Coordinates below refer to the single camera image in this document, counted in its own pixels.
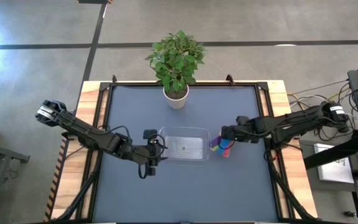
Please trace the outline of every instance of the concrete floor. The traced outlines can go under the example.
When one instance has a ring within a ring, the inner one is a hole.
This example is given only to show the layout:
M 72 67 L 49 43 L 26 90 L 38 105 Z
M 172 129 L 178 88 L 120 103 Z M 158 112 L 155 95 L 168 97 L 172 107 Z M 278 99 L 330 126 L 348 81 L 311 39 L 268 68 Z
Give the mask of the concrete floor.
M 0 0 L 0 44 L 90 43 L 99 10 L 74 0 Z M 358 0 L 114 0 L 99 42 L 155 42 L 179 29 L 199 41 L 358 40 Z M 113 74 L 154 80 L 144 60 L 149 51 L 98 49 L 90 80 Z M 62 129 L 36 122 L 34 114 L 44 99 L 74 109 L 88 52 L 0 50 L 0 146 L 31 155 L 28 164 L 13 164 L 20 176 L 1 190 L 0 223 L 43 219 Z M 296 92 L 346 79 L 348 70 L 358 69 L 358 45 L 209 47 L 204 62 L 198 80 L 222 80 L 230 73 L 238 80 L 284 80 L 287 91 Z M 300 96 L 330 96 L 341 86 Z M 338 210 L 337 203 L 353 210 L 351 197 L 337 194 L 313 192 L 319 217 L 354 222 L 330 212 Z

